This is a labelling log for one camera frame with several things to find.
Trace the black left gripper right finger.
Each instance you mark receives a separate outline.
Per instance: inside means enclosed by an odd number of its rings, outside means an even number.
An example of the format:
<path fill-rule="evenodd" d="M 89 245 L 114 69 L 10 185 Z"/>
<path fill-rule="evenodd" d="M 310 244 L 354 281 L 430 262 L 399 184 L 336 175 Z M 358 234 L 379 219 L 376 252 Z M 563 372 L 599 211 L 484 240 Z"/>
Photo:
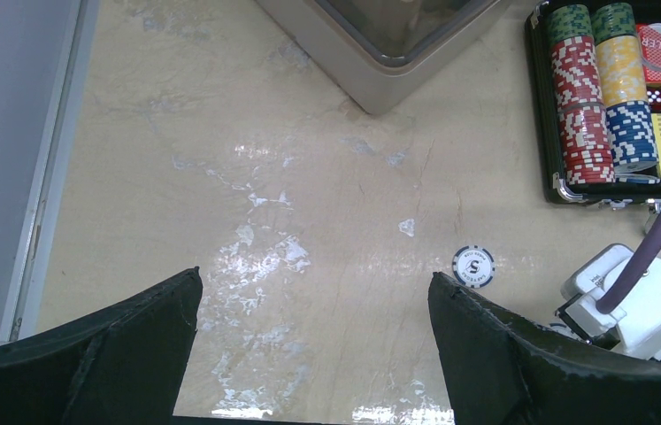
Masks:
<path fill-rule="evenodd" d="M 563 336 L 440 272 L 428 310 L 458 424 L 661 424 L 661 362 Z"/>

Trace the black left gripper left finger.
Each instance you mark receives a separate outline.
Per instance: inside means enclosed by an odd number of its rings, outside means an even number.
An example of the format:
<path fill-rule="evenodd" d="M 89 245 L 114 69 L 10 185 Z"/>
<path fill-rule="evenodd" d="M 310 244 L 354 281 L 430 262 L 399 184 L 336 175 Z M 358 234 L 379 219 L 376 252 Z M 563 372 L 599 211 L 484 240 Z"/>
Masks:
<path fill-rule="evenodd" d="M 0 345 L 0 424 L 167 424 L 194 342 L 197 268 Z"/>

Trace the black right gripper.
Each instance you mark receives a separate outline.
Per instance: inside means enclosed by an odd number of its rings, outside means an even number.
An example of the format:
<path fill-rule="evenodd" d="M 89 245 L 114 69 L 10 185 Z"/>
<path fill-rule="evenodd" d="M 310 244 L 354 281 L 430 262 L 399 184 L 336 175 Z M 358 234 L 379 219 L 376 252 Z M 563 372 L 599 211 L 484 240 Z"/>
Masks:
<path fill-rule="evenodd" d="M 614 310 L 600 313 L 596 308 L 632 256 L 633 251 L 620 243 L 600 251 L 563 283 L 565 303 L 556 316 L 569 337 L 627 357 L 661 362 L 661 259 L 654 259 Z"/>

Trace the white dealer chip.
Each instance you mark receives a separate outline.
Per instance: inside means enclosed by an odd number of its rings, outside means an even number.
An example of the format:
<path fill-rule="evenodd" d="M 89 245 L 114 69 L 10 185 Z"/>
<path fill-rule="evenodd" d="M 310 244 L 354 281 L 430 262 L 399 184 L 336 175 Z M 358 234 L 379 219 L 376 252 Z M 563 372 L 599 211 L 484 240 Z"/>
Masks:
<path fill-rule="evenodd" d="M 495 260 L 491 253 L 478 245 L 462 247 L 452 260 L 455 279 L 471 289 L 489 285 L 494 278 L 495 270 Z"/>

